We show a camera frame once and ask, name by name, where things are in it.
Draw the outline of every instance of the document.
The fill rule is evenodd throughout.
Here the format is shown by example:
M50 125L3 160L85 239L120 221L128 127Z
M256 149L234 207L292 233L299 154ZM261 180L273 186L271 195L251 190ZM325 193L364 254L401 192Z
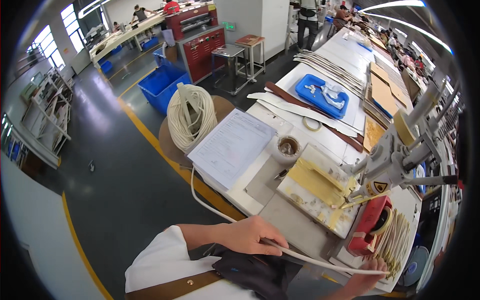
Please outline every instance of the document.
M195 168L229 190L275 133L272 127L235 108L187 158Z

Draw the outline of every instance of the white sleeve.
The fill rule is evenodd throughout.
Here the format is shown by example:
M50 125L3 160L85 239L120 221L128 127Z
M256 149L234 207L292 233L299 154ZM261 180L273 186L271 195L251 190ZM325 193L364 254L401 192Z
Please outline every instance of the white sleeve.
M213 270L219 257L191 261L178 226L159 233L125 272L125 292L156 286Z

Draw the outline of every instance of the brown leather strap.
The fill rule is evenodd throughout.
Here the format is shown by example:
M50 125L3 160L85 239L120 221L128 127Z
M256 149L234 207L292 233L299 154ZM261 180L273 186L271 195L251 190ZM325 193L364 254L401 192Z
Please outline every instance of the brown leather strap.
M215 270L125 294L126 300L172 300L222 279Z
M290 95L289 93L287 93L286 91L284 91L281 87L279 87L278 85L276 85L275 83L273 82L266 82L265 83L265 86L267 88L269 88L270 90L272 90L273 94L279 96L280 98L282 98L283 100L291 103L291 104L295 104L295 105L298 105L298 106L301 106L303 108L308 108L308 109L311 109L315 112L318 112L328 118L331 119L330 116L326 115L323 111L317 109L316 107L310 105L310 104L307 104L305 102L301 102L300 100L296 99L294 96ZM363 136L361 135L357 135L357 137L355 139L349 137L348 135L345 135L341 132L339 132L338 130L336 130L335 128L332 128L330 126L327 126L324 124L324 126L326 128L328 128L331 132L333 132L336 136L338 136L339 138L341 138L344 142L347 142L347 144L351 145L352 147L355 148L355 150L357 150L358 152L362 153L363 152L363 146L359 143L363 143Z

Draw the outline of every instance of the exit sign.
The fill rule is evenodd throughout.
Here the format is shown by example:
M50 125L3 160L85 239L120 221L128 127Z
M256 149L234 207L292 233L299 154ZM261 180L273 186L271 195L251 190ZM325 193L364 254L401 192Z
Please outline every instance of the exit sign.
M225 27L225 30L230 30L230 31L235 31L235 23L232 22L222 22L223 26Z

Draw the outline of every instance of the red machine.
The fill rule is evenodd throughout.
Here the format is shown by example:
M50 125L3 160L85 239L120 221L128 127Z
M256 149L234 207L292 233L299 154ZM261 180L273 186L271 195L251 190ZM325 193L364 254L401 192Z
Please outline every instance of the red machine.
M165 17L167 26L173 31L173 37L179 41L185 37L184 33L203 24L217 26L215 4L191 5L180 9L179 12Z
M223 27L216 26L187 37L178 44L190 80L192 84L197 84L212 73L212 50L225 45L225 31ZM215 69L224 64L222 59L215 58Z
M348 244L348 252L354 256L373 254L377 243L377 236L385 232L392 221L392 202L388 196L371 199L360 223L353 233Z

